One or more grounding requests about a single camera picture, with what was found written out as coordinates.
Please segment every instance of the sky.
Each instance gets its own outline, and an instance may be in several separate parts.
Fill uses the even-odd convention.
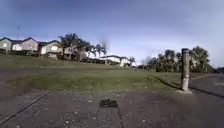
[[[165,49],[201,46],[224,66],[223,0],[0,0],[0,37],[39,41],[76,33],[140,64]]]

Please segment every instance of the bush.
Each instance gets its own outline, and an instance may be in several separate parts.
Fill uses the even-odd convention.
[[[5,49],[0,49],[0,53],[1,53],[1,54],[6,54]]]

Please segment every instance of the grassy field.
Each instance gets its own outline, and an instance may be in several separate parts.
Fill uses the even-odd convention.
[[[164,83],[180,83],[178,73],[153,73],[134,70],[55,72],[9,80],[15,87],[73,91],[173,90]]]
[[[104,64],[78,63],[75,61],[61,61],[50,58],[0,54],[1,68],[110,68]]]

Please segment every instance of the palm tree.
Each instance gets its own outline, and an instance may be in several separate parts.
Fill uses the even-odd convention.
[[[193,48],[192,50],[192,56],[193,58],[196,60],[196,68],[198,71],[200,72],[206,72],[207,70],[207,64],[209,62],[208,59],[208,51],[206,51],[205,49],[196,46],[195,48]]]
[[[94,48],[95,48],[94,45],[91,45],[90,43],[88,43],[88,44],[86,45],[86,52],[88,52],[88,55],[87,55],[88,58],[89,58],[89,56],[90,56],[91,51],[92,51]]]
[[[59,36],[60,38],[60,45],[62,47],[62,59],[64,59],[65,56],[65,49],[68,47],[71,47],[74,43],[75,40],[77,39],[77,35],[75,33],[71,34],[66,34],[65,36]]]
[[[134,57],[130,57],[129,61],[130,61],[130,66],[132,66],[132,63],[135,62],[135,58]]]
[[[99,58],[100,58],[100,54],[101,54],[101,52],[102,52],[102,47],[101,47],[100,44],[97,44],[95,48],[96,48],[96,52],[98,52],[98,54],[99,54]]]

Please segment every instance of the wooden post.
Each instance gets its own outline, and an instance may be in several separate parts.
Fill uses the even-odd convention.
[[[189,82],[189,50],[187,48],[182,49],[182,75],[181,75],[181,89],[183,91],[188,90]]]

